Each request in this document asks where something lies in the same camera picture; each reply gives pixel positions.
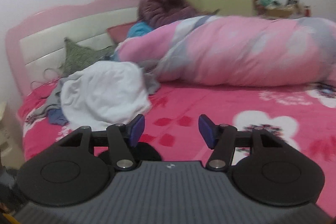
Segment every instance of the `purple jacket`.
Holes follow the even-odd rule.
[[[195,17],[199,12],[186,0],[140,0],[138,20],[153,28]]]

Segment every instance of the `white flower pattern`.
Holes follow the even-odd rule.
[[[63,139],[65,136],[69,135],[71,133],[71,128],[69,126],[69,124],[65,125],[62,127],[61,131],[58,132],[58,137],[55,139],[56,142],[58,142],[59,140]]]
[[[293,92],[290,96],[288,93],[280,93],[275,91],[264,90],[259,92],[259,98],[263,101],[275,100],[282,105],[312,105],[313,103],[305,98],[304,92]]]
[[[31,116],[31,115],[34,113],[35,110],[36,110],[36,108],[34,108],[32,111],[30,111],[30,112],[28,113],[27,117]],[[35,125],[36,123],[38,123],[38,122],[44,120],[45,118],[46,118],[46,117],[42,117],[42,118],[36,119],[36,120],[35,120],[34,122],[32,122],[32,123],[28,123],[28,122],[25,121],[24,124],[23,124],[23,129],[22,129],[22,136],[23,136],[23,138],[26,136],[27,132],[28,132],[29,130],[31,130],[31,129],[34,127],[34,125]]]
[[[311,84],[307,87],[306,93],[313,98],[317,98],[326,107],[336,107],[336,91],[331,86]]]
[[[293,148],[299,150],[298,144],[295,142],[293,137],[295,136],[299,124],[298,122],[289,116],[280,116],[275,118],[270,118],[265,112],[256,110],[247,110],[240,112],[233,119],[233,125],[239,131],[245,131],[246,128],[251,127],[251,125],[262,126],[269,125],[266,129],[277,128],[277,132],[281,132],[281,137],[286,143],[291,145]],[[232,164],[235,165],[241,159],[245,158],[248,154],[241,150],[236,150]]]

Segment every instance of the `pillow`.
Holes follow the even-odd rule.
[[[115,43],[123,42],[126,37],[129,29],[135,24],[136,22],[131,22],[127,24],[122,24],[114,27],[108,28],[106,31],[110,35],[111,39]]]
[[[84,70],[99,61],[105,55],[112,55],[115,46],[95,51],[88,47],[81,47],[69,38],[64,39],[66,59],[63,65],[63,76],[68,77],[76,71]]]

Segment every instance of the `red pillow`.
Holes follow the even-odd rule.
[[[126,23],[114,27],[110,27],[107,29],[108,34],[112,38],[115,43],[123,42],[126,37],[129,29],[135,24],[136,22]]]

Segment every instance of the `rolled comforter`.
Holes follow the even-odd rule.
[[[336,24],[322,18],[205,16],[130,38],[119,61],[155,64],[161,82],[280,86],[336,80]]]

